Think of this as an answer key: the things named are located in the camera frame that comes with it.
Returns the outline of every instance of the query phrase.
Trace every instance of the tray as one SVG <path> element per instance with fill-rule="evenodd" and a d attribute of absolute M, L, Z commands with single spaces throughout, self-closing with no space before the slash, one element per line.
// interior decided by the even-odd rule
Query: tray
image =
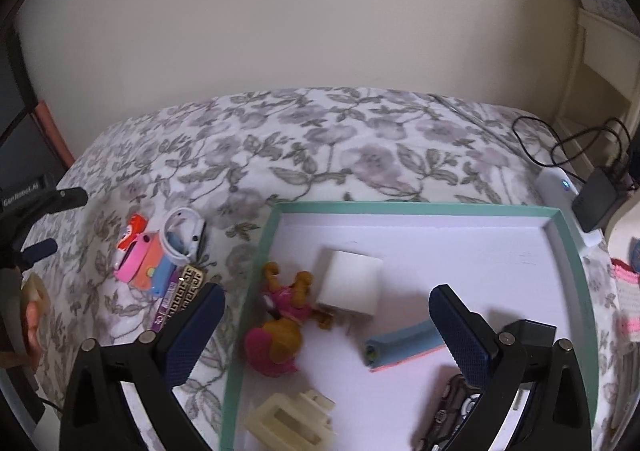
<path fill-rule="evenodd" d="M 407 202 L 278 204 L 260 240 L 237 340 L 261 322 L 256 304 L 265 262 L 278 262 L 284 283 L 297 271 L 311 271 L 316 276 L 313 297 L 332 250 L 383 259 L 376 316 L 369 323 L 338 326 L 331 332 L 305 323 L 305 345 L 296 359 L 300 371 L 288 377 L 268 379 L 245 368 L 242 344 L 237 344 L 226 383 L 221 449 L 264 449 L 244 429 L 248 411 L 272 393 L 294 394 L 310 386 L 337 404 L 332 413 L 336 449 L 411 449 L 430 423 L 446 381 L 456 373 L 455 361 L 442 349 L 372 373 L 363 364 L 360 344 L 371 335 L 428 319 L 428 294 L 442 283 L 451 285 L 496 331 L 526 318 L 557 326 L 556 338 L 570 338 L 593 424 L 598 393 L 593 308 L 580 257 L 559 209 Z M 503 429 L 513 431 L 514 424 Z"/>

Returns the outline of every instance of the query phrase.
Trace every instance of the white cube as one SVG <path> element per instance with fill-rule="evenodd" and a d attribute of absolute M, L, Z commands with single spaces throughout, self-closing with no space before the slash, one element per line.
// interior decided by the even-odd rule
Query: white cube
<path fill-rule="evenodd" d="M 382 260 L 334 251 L 324 275 L 318 304 L 352 313 L 375 315 L 380 300 Z"/>

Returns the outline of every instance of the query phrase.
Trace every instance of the metal screw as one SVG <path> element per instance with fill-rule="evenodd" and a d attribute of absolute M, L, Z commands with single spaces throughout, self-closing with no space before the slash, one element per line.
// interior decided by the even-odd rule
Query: metal screw
<path fill-rule="evenodd" d="M 498 341 L 500 341 L 504 345 L 511 346 L 514 342 L 516 342 L 516 338 L 508 332 L 501 332 L 498 336 Z"/>
<path fill-rule="evenodd" d="M 562 348 L 565 352 L 569 352 L 574 348 L 569 339 L 560 339 L 558 341 L 558 346 L 560 346 L 560 348 Z"/>
<path fill-rule="evenodd" d="M 85 339 L 80 345 L 83 352 L 90 352 L 95 348 L 95 339 Z"/>
<path fill-rule="evenodd" d="M 138 336 L 138 341 L 145 345 L 152 343 L 154 339 L 156 339 L 156 333 L 153 330 L 146 330 Z"/>

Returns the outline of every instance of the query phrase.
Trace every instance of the beige wall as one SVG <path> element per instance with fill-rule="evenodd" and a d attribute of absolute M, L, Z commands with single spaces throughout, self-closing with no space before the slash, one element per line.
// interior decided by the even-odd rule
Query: beige wall
<path fill-rule="evenodd" d="M 548 115 L 576 0 L 27 0 L 36 93 L 80 154 L 109 124 L 247 90 L 380 86 Z"/>

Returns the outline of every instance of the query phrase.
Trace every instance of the white wristband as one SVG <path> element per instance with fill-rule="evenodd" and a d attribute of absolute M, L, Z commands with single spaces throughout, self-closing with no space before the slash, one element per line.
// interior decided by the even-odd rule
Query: white wristband
<path fill-rule="evenodd" d="M 169 243 L 169 240 L 167 240 L 167 233 L 171 229 L 173 223 L 180 218 L 186 218 L 193 221 L 191 236 L 189 236 L 187 240 L 184 240 L 186 254 L 174 249 L 171 243 Z M 204 219 L 197 211 L 190 207 L 178 207 L 173 209 L 172 211 L 169 211 L 169 214 L 167 214 L 164 219 L 162 229 L 159 233 L 162 251 L 166 254 L 169 261 L 177 267 L 183 267 L 189 263 L 195 263 L 196 258 L 198 257 L 198 246 L 200 245 L 203 231 Z"/>

